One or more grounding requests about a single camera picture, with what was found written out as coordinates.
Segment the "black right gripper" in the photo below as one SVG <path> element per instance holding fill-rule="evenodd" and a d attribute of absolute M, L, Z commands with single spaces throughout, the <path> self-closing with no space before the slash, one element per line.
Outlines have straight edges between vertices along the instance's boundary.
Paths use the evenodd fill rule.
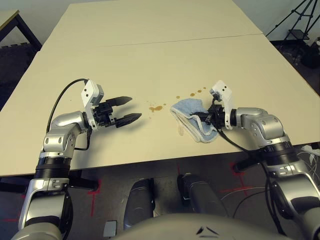
<path fill-rule="evenodd" d="M 221 104 L 212 104 L 207 112 L 194 112 L 192 115 L 199 118 L 207 118 L 210 115 L 210 119 L 206 119 L 204 122 L 207 125 L 212 124 L 216 129 L 225 127 L 225 112 L 224 107 Z"/>

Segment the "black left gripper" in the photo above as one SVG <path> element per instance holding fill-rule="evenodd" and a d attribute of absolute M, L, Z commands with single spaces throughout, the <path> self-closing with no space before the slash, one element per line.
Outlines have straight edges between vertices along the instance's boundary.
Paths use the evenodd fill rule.
<path fill-rule="evenodd" d="M 107 128 L 115 125 L 116 128 L 120 128 L 139 119 L 142 116 L 141 113 L 130 113 L 116 120 L 112 115 L 113 107 L 124 105 L 131 100 L 132 98 L 129 96 L 120 96 L 99 103 L 93 110 L 93 117 L 97 126 Z"/>

